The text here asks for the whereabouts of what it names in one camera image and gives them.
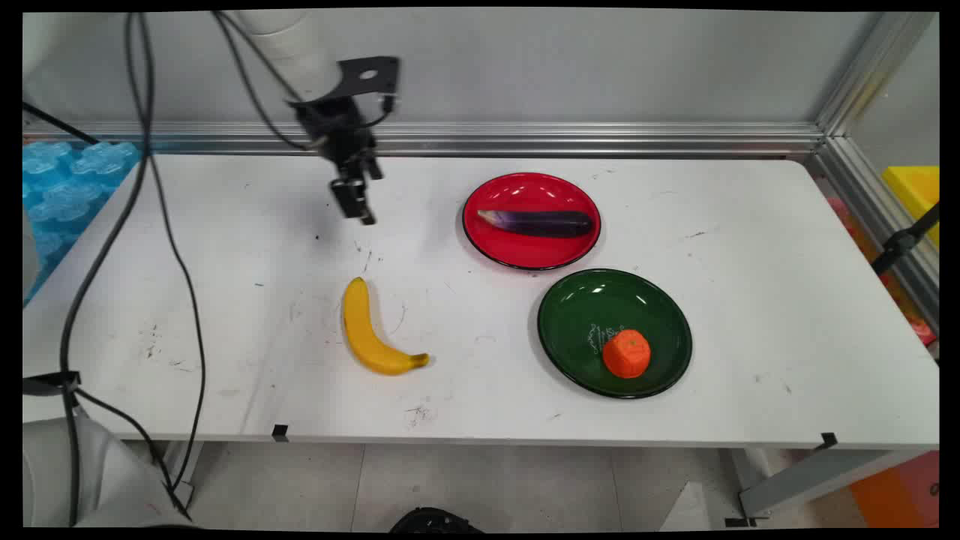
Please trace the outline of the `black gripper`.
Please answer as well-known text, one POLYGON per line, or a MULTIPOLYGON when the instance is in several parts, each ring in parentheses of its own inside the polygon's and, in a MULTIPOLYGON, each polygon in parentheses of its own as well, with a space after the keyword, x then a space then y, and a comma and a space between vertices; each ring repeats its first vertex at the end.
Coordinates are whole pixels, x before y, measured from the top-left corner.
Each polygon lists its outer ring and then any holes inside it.
POLYGON ((367 119, 353 97, 291 101, 289 106, 308 135, 307 147, 333 164, 336 177, 330 191, 343 217, 360 219, 365 226, 377 224, 368 181, 384 177, 373 133, 380 118, 367 119))

